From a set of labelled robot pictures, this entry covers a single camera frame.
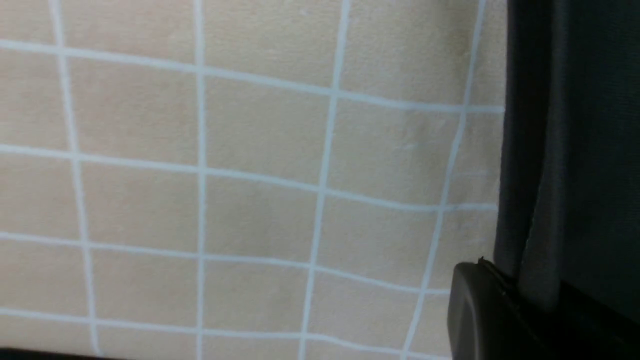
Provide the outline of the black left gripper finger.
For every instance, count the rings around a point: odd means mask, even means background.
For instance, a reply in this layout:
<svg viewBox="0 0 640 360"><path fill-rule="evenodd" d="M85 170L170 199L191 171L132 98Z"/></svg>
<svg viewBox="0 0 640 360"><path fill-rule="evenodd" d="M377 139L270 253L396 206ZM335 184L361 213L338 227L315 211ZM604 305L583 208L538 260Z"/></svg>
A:
<svg viewBox="0 0 640 360"><path fill-rule="evenodd" d="M639 326L570 285L540 312L489 260L454 267L446 327L454 360L637 360Z"/></svg>

